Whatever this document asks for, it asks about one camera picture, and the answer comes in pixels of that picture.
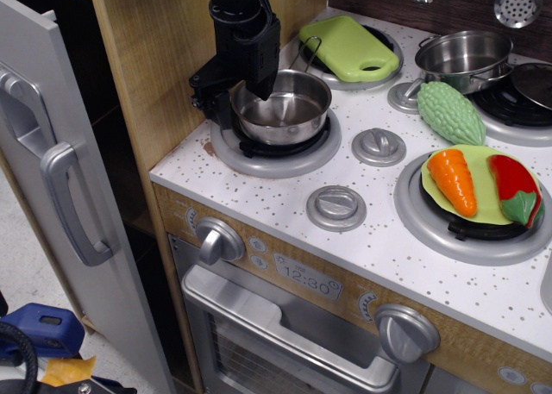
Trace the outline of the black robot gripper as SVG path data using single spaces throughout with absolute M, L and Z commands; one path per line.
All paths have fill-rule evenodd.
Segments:
M 210 15 L 216 57 L 189 78 L 191 103 L 221 129 L 231 129 L 231 89 L 244 80 L 262 101 L 273 93 L 281 25 L 268 0 L 253 0 L 248 8 L 234 10 L 211 2 Z

